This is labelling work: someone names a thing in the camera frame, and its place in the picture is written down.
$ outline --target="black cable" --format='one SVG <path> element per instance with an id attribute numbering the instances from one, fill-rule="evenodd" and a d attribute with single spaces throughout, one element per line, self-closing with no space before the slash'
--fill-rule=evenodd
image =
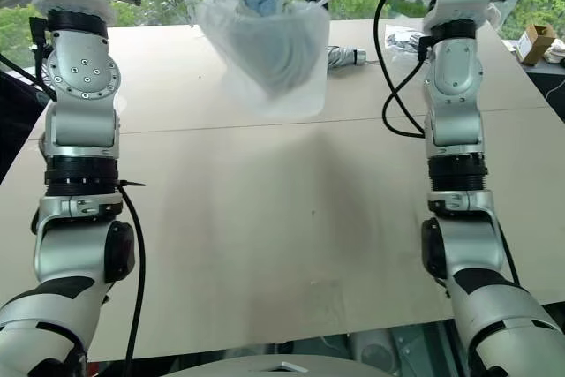
<path id="1" fill-rule="evenodd" d="M 133 310 L 132 318 L 132 328 L 130 330 L 130 338 L 127 342 L 127 352 L 125 353 L 124 362 L 124 377 L 130 377 L 132 375 L 132 365 L 133 365 L 133 350 L 135 349 L 135 338 L 138 334 L 139 317 L 141 315 L 141 305 L 143 304 L 143 291 L 145 289 L 145 272 L 146 272 L 146 257 L 145 257 L 145 242 L 143 241 L 143 231 L 141 230 L 141 222 L 139 221 L 138 213 L 135 210 L 135 206 L 132 200 L 125 192 L 125 185 L 137 185 L 121 180 L 117 189 L 122 194 L 124 198 L 125 205 L 130 210 L 130 214 L 133 219 L 133 226 L 135 228 L 135 234 L 138 240 L 139 249 L 139 280 L 138 280 L 138 294 L 135 299 L 135 309 Z"/>
<path id="2" fill-rule="evenodd" d="M 423 61 L 418 62 L 416 64 L 416 67 L 414 67 L 414 69 L 411 71 L 410 74 L 408 74 L 408 76 L 403 80 L 402 83 L 400 83 L 398 85 L 398 87 L 396 87 L 393 92 L 390 94 L 390 96 L 387 98 L 387 100 L 385 101 L 384 105 L 382 105 L 382 122 L 384 123 L 384 125 L 394 134 L 398 134 L 399 136 L 404 136 L 404 137 L 412 137 L 414 139 L 423 139 L 425 137 L 424 134 L 419 133 L 419 132 L 403 132 L 401 130 L 397 130 L 395 127 L 393 127 L 390 122 L 388 121 L 387 118 L 387 110 L 388 110 L 388 105 L 390 105 L 390 103 L 392 102 L 393 99 L 400 99 L 398 97 L 398 92 L 400 90 L 402 90 L 404 88 L 404 86 L 406 86 L 408 84 L 408 82 L 418 73 L 418 71 L 420 71 L 420 69 L 422 68 L 422 65 L 424 64 Z"/>
<path id="3" fill-rule="evenodd" d="M 501 224 L 498 222 L 498 229 L 501 232 L 502 247 L 504 248 L 504 253 L 506 253 L 506 259 L 508 261 L 508 267 L 510 268 L 510 274 L 512 274 L 512 280 L 514 284 L 520 285 L 520 279 L 518 278 L 518 272 L 516 271 L 516 264 L 514 263 L 514 258 L 512 258 L 512 252 L 509 248 L 509 242 L 504 236 L 504 231 L 502 231 Z"/>
<path id="4" fill-rule="evenodd" d="M 7 57 L 5 57 L 4 55 L 2 55 L 0 53 L 0 62 L 2 62 L 4 65 L 6 65 L 8 68 L 13 69 L 15 72 L 17 72 L 19 75 L 21 75 L 22 77 L 29 79 L 32 83 L 34 83 L 36 86 L 39 86 L 43 92 L 45 92 L 45 94 L 47 96 L 49 96 L 51 98 L 51 100 L 56 100 L 57 96 L 55 94 L 55 92 L 53 91 L 53 89 L 47 87 L 45 85 L 45 83 L 43 83 L 43 81 L 39 81 L 36 77 L 34 77 L 32 74 L 30 74 L 29 72 L 27 72 L 26 70 L 24 70 L 23 68 L 21 68 L 20 66 L 16 65 L 15 63 L 13 63 L 10 59 L 8 59 Z"/>
<path id="5" fill-rule="evenodd" d="M 385 76 L 385 80 L 387 81 L 388 87 L 390 88 L 390 90 L 392 91 L 392 96 L 393 98 L 396 100 L 396 102 L 398 103 L 398 106 L 400 106 L 400 109 L 403 111 L 404 115 L 410 120 L 410 122 L 412 123 L 412 125 L 414 125 L 414 127 L 418 130 L 418 132 L 423 136 L 424 135 L 424 129 L 421 127 L 420 124 L 418 124 L 418 122 L 413 118 L 413 116 L 411 115 L 411 113 L 406 109 L 406 107 L 404 106 L 404 103 L 402 101 L 402 99 L 400 98 L 400 96 L 398 95 L 398 89 L 395 88 L 392 79 L 390 78 L 390 75 L 388 74 L 388 69 L 387 66 L 385 64 L 384 61 L 384 57 L 382 55 L 382 51 L 380 50 L 380 42 L 379 42 L 379 20 L 380 20 L 380 15 L 382 13 L 382 10 L 385 6 L 385 4 L 387 3 L 387 0 L 380 0 L 379 1 L 379 5 L 377 6 L 377 10 L 374 13 L 374 21 L 373 21 L 373 40 L 374 40 L 374 47 L 377 50 L 377 56 L 379 57 L 379 62 L 380 62 L 380 66 L 382 67 L 382 72 Z M 394 129 L 391 125 L 387 125 L 387 128 L 391 131 L 393 131 L 396 134 L 400 134 L 400 135 L 404 135 L 404 134 L 411 134 L 411 133 L 405 133 L 405 132 L 401 132 L 399 130 Z"/>

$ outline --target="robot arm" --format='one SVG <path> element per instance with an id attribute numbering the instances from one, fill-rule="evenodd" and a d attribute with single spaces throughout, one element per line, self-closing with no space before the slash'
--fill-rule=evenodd
<path id="1" fill-rule="evenodd" d="M 491 0 L 435 0 L 425 82 L 426 153 L 435 214 L 422 226 L 427 271 L 443 281 L 471 376 L 558 376 L 565 336 L 534 297 L 501 275 L 504 249 L 487 173 L 476 31 Z"/>
<path id="2" fill-rule="evenodd" d="M 40 200 L 34 271 L 40 284 L 0 309 L 2 376 L 84 375 L 86 352 L 111 285 L 133 268 L 133 231 L 116 220 L 120 84 L 109 56 L 109 0 L 34 0 L 39 60 L 56 91 L 41 151 L 47 192 Z"/>

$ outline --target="transparent plastic bag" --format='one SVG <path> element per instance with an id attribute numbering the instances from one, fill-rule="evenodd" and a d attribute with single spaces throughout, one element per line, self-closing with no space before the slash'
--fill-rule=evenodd
<path id="1" fill-rule="evenodd" d="M 423 35 L 421 31 L 407 26 L 385 26 L 383 53 L 393 81 L 402 81 L 418 63 L 418 44 Z M 424 66 L 412 81 L 423 82 L 426 73 L 427 66 Z"/>
<path id="2" fill-rule="evenodd" d="M 329 15 L 322 7 L 285 0 L 285 13 L 242 13 L 241 0 L 204 0 L 197 6 L 202 32 L 228 70 L 230 95 L 261 115 L 309 117 L 325 101 Z"/>

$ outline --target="wooden table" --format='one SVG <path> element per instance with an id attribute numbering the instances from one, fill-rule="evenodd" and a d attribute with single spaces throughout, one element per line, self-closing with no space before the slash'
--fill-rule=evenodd
<path id="1" fill-rule="evenodd" d="M 148 261 L 136 357 L 451 315 L 420 262 L 419 227 L 430 216 L 424 143 L 382 124 L 380 67 L 332 74 L 319 116 L 277 122 L 222 93 L 224 66 L 198 28 L 113 28 L 109 37 L 123 74 L 120 174 L 147 183 L 130 189 Z M 565 300 L 565 128 L 494 31 L 484 27 L 478 40 L 501 223 L 524 286 L 541 302 Z M 374 58 L 372 22 L 333 22 L 330 44 Z M 393 68 L 400 80 L 411 64 Z M 423 75 L 403 90 L 420 120 Z M 398 109 L 391 116 L 405 125 Z M 29 222 L 44 191 L 40 133 L 41 123 L 0 188 L 2 302 L 36 285 Z M 124 356 L 136 286 L 137 269 L 112 289 L 92 360 Z"/>

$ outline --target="cardboard box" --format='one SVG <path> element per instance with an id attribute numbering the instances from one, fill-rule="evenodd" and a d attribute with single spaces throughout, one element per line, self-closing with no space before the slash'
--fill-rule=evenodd
<path id="1" fill-rule="evenodd" d="M 556 38 L 552 26 L 527 26 L 516 45 L 518 60 L 524 65 L 537 64 Z"/>

